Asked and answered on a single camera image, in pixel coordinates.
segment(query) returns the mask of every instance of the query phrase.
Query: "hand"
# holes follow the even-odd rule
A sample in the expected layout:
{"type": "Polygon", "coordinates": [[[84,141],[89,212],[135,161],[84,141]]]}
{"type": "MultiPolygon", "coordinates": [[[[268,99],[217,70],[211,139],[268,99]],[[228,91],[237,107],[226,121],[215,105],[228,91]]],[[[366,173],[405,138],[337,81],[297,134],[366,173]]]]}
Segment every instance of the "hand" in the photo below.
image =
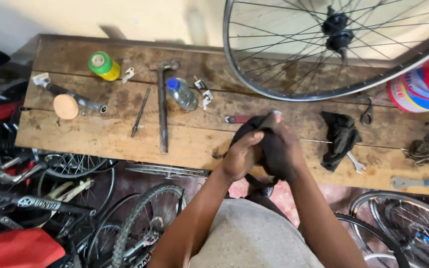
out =
{"type": "Polygon", "coordinates": [[[228,183],[242,179],[259,161],[262,149],[258,144],[264,137],[262,131],[249,132],[233,144],[223,161],[213,170],[221,172],[228,183]]]}
{"type": "Polygon", "coordinates": [[[282,120],[281,114],[276,114],[276,124],[274,132],[281,138],[286,146],[286,158],[292,164],[294,170],[307,166],[302,151],[301,141],[291,126],[288,126],[282,120]]]}

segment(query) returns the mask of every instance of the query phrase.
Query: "screwdriver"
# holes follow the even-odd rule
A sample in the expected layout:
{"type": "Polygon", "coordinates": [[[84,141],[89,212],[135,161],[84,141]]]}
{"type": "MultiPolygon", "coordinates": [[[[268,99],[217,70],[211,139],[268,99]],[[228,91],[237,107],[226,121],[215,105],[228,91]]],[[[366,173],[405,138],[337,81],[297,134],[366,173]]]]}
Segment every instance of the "screwdriver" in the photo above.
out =
{"type": "Polygon", "coordinates": [[[150,93],[150,88],[147,88],[147,93],[145,93],[145,98],[143,98],[142,106],[140,107],[140,111],[138,112],[137,120],[135,121],[135,125],[132,128],[132,135],[130,135],[131,138],[133,138],[135,136],[135,132],[137,132],[138,123],[140,122],[140,117],[142,116],[143,108],[145,107],[145,103],[147,103],[149,93],[150,93]]]}

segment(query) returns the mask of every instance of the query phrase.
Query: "gray shirt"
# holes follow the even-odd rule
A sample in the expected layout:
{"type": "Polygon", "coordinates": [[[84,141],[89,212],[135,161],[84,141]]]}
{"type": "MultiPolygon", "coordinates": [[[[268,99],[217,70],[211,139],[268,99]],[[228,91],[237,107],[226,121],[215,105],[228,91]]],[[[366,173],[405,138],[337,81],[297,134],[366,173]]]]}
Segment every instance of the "gray shirt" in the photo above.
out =
{"type": "Polygon", "coordinates": [[[246,199],[225,199],[189,268],[324,268],[296,228],[246,199]]]}

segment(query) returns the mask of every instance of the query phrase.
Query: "wooden plank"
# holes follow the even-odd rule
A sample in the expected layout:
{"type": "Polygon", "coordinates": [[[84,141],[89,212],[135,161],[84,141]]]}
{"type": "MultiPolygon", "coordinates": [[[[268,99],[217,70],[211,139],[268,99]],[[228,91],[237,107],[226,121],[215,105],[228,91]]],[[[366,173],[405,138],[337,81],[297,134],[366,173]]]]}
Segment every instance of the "wooden plank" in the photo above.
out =
{"type": "MultiPolygon", "coordinates": [[[[151,89],[143,116],[146,122],[158,124],[157,87],[155,85],[121,81],[106,82],[101,78],[51,73],[51,80],[92,100],[108,105],[107,113],[100,114],[80,107],[79,113],[124,119],[134,122],[140,109],[145,91],[151,89]]],[[[223,131],[236,131],[238,124],[228,124],[224,118],[230,115],[259,115],[270,110],[279,110],[284,118],[294,125],[302,139],[325,141],[327,127],[319,116],[321,111],[343,113],[358,120],[366,105],[345,104],[330,101],[289,102],[261,99],[253,95],[230,92],[213,92],[214,100],[203,111],[201,104],[192,112],[185,112],[173,101],[168,100],[168,123],[176,126],[196,127],[223,131]]],[[[53,96],[42,87],[29,83],[25,107],[53,111],[53,96]]],[[[408,148],[411,141],[422,139],[429,132],[429,113],[406,113],[398,108],[378,106],[374,108],[372,125],[356,122],[363,138],[363,145],[408,148]]]]}
{"type": "MultiPolygon", "coordinates": [[[[124,71],[130,67],[134,67],[135,75],[130,79],[135,82],[156,83],[156,72],[150,70],[150,65],[162,61],[180,60],[181,67],[178,71],[167,71],[166,79],[170,77],[180,77],[187,80],[188,84],[194,82],[193,76],[203,79],[206,86],[212,90],[230,91],[236,93],[257,94],[253,90],[247,88],[232,72],[231,67],[226,61],[226,57],[219,53],[201,53],[183,50],[170,50],[153,48],[146,46],[128,46],[110,43],[99,43],[82,40],[58,40],[54,38],[42,38],[39,41],[39,47],[36,59],[33,64],[33,70],[58,72],[65,74],[78,74],[84,76],[97,77],[87,67],[87,61],[90,55],[96,51],[107,52],[114,60],[121,64],[122,73],[119,79],[124,76],[124,71]]],[[[249,70],[260,68],[270,64],[277,64],[279,60],[253,59],[245,61],[245,66],[251,66],[249,70]]],[[[281,73],[282,78],[277,79],[276,86],[283,88],[289,86],[310,72],[314,63],[297,62],[296,64],[285,63],[269,68],[269,72],[264,75],[269,77],[281,73]]],[[[341,85],[350,84],[352,81],[358,81],[359,77],[368,77],[373,73],[378,73],[380,68],[351,66],[344,68],[340,79],[337,78],[338,71],[341,66],[337,64],[322,64],[330,71],[320,73],[312,72],[310,76],[315,75],[315,79],[310,80],[310,76],[306,77],[305,82],[302,80],[300,88],[292,87],[292,90],[297,89],[297,93],[307,90],[307,86],[313,88],[325,88],[332,84],[338,87],[341,85]],[[319,85],[319,76],[323,76],[319,85]]],[[[365,91],[365,93],[374,94],[379,90],[385,89],[385,85],[379,85],[375,88],[365,91]]],[[[364,100],[358,100],[356,95],[344,96],[335,99],[339,102],[347,103],[365,103],[364,100]]]]}
{"type": "MultiPolygon", "coordinates": [[[[16,146],[51,151],[97,155],[133,161],[152,162],[187,168],[213,169],[219,160],[213,152],[225,152],[233,132],[184,126],[169,126],[169,153],[159,153],[158,124],[142,117],[139,132],[130,138],[132,120],[77,116],[73,120],[58,120],[50,111],[23,112],[16,146]]],[[[402,150],[355,146],[356,159],[367,166],[364,174],[355,172],[346,157],[335,173],[320,166],[326,144],[302,141],[307,164],[318,182],[372,189],[392,190],[390,178],[429,179],[429,166],[415,167],[405,159],[402,150]]],[[[254,175],[262,175],[260,168],[254,175]]],[[[429,194],[429,187],[410,187],[408,192],[429,194]]]]}

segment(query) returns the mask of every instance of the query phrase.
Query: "cork disc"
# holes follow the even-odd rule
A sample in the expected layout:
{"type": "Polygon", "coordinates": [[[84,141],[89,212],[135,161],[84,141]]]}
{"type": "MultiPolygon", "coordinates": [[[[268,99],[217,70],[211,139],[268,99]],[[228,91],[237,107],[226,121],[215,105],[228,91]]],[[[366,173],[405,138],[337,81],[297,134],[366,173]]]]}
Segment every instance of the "cork disc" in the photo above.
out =
{"type": "Polygon", "coordinates": [[[77,106],[77,101],[72,96],[61,94],[54,98],[54,111],[56,111],[58,117],[70,120],[77,116],[79,107],[77,106]]]}

